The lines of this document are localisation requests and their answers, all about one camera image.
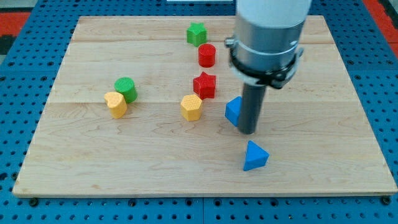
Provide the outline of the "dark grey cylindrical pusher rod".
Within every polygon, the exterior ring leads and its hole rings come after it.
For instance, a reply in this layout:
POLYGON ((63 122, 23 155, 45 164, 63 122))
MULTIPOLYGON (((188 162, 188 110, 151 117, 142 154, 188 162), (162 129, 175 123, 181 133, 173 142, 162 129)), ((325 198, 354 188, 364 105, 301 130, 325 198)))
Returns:
POLYGON ((241 133, 252 134, 255 132, 265 92, 265 85, 244 84, 238 118, 238 129, 241 133))

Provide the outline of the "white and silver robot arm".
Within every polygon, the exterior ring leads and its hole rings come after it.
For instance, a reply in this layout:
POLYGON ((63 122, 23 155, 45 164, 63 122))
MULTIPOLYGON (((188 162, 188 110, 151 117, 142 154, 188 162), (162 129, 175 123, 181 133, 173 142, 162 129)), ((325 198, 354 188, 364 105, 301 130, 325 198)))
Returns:
POLYGON ((229 67, 243 81, 237 127, 256 130, 268 87, 283 88, 295 75, 303 49, 299 39, 312 0, 240 0, 229 49, 229 67))

